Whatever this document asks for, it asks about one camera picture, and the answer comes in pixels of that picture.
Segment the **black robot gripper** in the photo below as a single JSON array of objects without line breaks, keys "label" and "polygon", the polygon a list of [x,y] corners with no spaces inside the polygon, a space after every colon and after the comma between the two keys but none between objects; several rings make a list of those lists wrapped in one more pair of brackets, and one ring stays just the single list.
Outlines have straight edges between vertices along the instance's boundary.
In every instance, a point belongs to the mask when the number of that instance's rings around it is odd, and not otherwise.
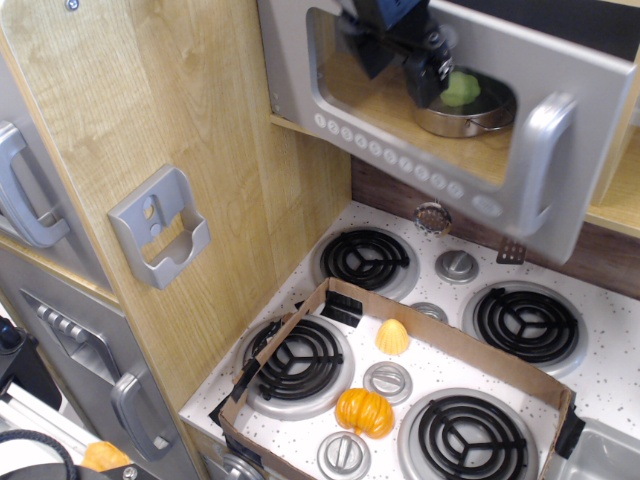
[{"label": "black robot gripper", "polygon": [[369,78],[401,58],[408,94],[420,109],[449,87],[451,53],[427,1],[355,0],[339,5],[339,31]]}]

